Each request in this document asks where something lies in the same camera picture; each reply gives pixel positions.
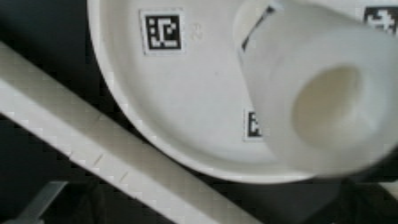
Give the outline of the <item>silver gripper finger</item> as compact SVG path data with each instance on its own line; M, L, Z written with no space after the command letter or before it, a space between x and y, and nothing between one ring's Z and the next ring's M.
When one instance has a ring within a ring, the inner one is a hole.
M42 186L31 201L15 218L8 220L8 224L44 224L42 214L67 186L65 181L49 181Z

